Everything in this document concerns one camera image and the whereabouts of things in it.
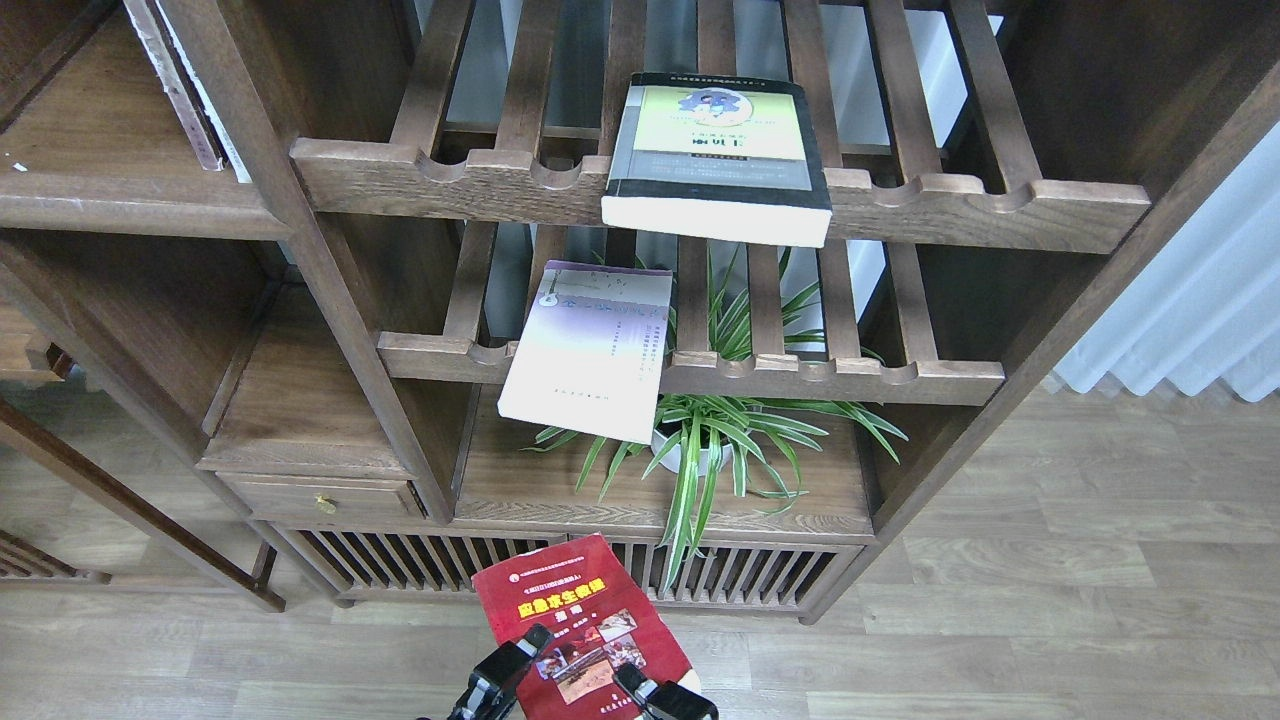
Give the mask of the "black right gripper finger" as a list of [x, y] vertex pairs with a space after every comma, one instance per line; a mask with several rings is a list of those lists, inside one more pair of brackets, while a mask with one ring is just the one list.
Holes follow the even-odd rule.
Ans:
[[645, 719], [712, 719], [719, 717], [717, 706], [707, 697], [677, 682], [654, 682], [634, 664], [614, 670], [614, 683], [637, 706]]

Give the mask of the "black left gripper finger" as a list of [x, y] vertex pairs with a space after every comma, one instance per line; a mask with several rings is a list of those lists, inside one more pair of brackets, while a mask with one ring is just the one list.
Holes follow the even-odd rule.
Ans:
[[474, 667], [448, 719], [506, 719], [515, 705], [516, 688], [552, 639], [553, 634], [535, 623], [522, 637], [500, 644]]

